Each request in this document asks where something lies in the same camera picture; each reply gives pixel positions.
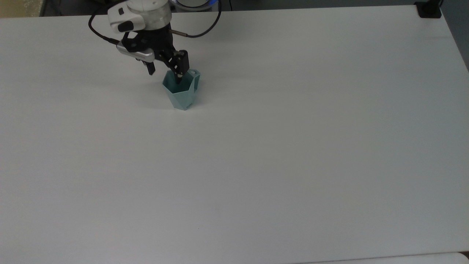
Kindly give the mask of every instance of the light blue cup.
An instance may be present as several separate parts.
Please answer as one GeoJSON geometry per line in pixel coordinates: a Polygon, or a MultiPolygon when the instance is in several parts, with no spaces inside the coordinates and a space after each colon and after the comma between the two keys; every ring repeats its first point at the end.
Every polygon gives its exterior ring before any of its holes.
{"type": "Polygon", "coordinates": [[[200,72],[189,69],[182,77],[180,84],[177,84],[174,73],[170,70],[166,72],[163,86],[174,108],[187,110],[192,105],[196,98],[195,91],[197,91],[199,79],[200,72]]]}

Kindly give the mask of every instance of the black cable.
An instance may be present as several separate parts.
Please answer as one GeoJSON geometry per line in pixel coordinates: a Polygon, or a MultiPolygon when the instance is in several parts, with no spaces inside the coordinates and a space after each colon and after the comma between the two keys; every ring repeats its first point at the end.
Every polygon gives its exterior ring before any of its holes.
{"type": "Polygon", "coordinates": [[[90,17],[90,20],[88,21],[88,27],[91,29],[91,31],[93,31],[93,33],[95,33],[98,37],[104,39],[105,41],[111,43],[111,44],[114,44],[114,45],[117,45],[119,43],[119,41],[117,39],[112,39],[112,38],[108,38],[106,36],[103,36],[101,35],[99,32],[97,32],[93,26],[91,25],[91,23],[93,22],[93,19],[94,17],[98,14],[99,11],[101,11],[102,9],[106,8],[106,9],[109,9],[119,3],[122,3],[124,0],[120,0],[120,1],[117,1],[117,2],[114,2],[114,3],[110,3],[110,4],[107,4],[105,6],[101,6],[99,7],[98,9],[96,9],[93,14],[91,15],[90,17]]]}
{"type": "Polygon", "coordinates": [[[210,30],[212,30],[212,28],[215,27],[218,20],[220,19],[220,16],[221,16],[221,0],[218,0],[218,16],[215,19],[215,21],[213,22],[213,24],[207,30],[205,30],[204,32],[202,32],[198,35],[186,35],[186,37],[188,37],[188,38],[198,38],[198,37],[201,37],[201,36],[207,34],[208,32],[210,32],[210,30]]]}

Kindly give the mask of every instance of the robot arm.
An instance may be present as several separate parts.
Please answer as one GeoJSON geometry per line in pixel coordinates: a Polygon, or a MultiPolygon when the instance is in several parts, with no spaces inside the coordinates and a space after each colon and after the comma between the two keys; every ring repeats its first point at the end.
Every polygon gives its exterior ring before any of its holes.
{"type": "Polygon", "coordinates": [[[125,33],[116,45],[122,54],[142,61],[150,75],[155,72],[153,61],[162,61],[173,71],[176,82],[181,82],[189,70],[189,57],[187,51],[173,46],[167,0],[127,0],[109,8],[107,16],[114,32],[125,33]],[[132,39],[131,31],[137,33],[132,39]]]}

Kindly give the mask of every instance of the black object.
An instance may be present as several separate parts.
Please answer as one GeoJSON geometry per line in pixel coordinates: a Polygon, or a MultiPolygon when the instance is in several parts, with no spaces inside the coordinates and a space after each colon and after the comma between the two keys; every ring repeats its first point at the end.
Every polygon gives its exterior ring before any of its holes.
{"type": "Polygon", "coordinates": [[[441,0],[429,0],[428,2],[415,2],[418,15],[421,18],[441,18],[441,0]]]}
{"type": "MultiPolygon", "coordinates": [[[[144,51],[152,49],[155,59],[164,62],[164,64],[174,73],[176,83],[180,83],[182,76],[189,70],[189,56],[186,50],[177,51],[173,45],[173,35],[170,32],[171,24],[164,28],[156,30],[135,31],[137,35],[129,39],[129,34],[124,34],[122,45],[128,52],[144,51]]],[[[152,75],[155,72],[154,64],[144,62],[148,73],[152,75]]]]}
{"type": "Polygon", "coordinates": [[[117,29],[120,32],[132,31],[132,30],[134,30],[134,23],[132,23],[132,21],[125,21],[123,23],[120,23],[117,26],[117,29]]]}

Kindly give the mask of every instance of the table surface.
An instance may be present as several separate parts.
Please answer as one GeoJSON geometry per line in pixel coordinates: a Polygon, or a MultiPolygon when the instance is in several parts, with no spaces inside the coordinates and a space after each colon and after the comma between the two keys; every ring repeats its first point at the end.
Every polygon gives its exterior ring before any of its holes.
{"type": "MultiPolygon", "coordinates": [[[[196,33],[214,13],[174,14],[196,33]]],[[[164,65],[0,19],[0,263],[292,264],[469,249],[469,73],[414,6],[242,11],[164,65]]],[[[112,36],[107,18],[96,28],[112,36]]]]}

